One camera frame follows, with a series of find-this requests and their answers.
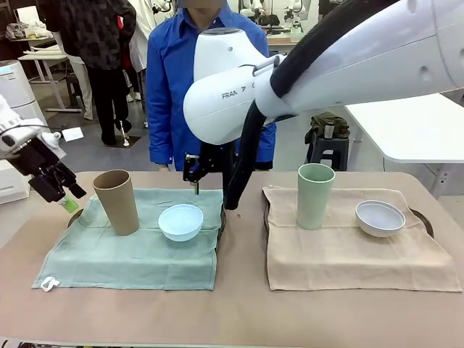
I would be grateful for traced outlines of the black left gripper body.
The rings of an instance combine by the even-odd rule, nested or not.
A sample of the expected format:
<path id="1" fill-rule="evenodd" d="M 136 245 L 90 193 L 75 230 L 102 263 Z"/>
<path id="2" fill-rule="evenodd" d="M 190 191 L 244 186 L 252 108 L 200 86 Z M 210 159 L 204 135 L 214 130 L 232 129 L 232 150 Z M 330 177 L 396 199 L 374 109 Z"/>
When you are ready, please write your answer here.
<path id="1" fill-rule="evenodd" d="M 7 155 L 7 161 L 24 176 L 43 176 L 58 179 L 58 156 L 39 139 L 31 139 L 16 152 Z"/>

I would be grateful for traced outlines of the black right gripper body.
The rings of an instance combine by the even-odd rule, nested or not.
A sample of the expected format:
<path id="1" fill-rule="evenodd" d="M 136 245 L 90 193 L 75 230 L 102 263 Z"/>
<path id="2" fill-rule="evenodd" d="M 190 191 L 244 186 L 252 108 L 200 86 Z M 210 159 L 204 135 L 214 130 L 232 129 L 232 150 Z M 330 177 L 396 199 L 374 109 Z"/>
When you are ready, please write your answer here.
<path id="1" fill-rule="evenodd" d="M 233 143 L 213 145 L 201 142 L 199 169 L 204 174 L 231 174 L 233 169 Z"/>

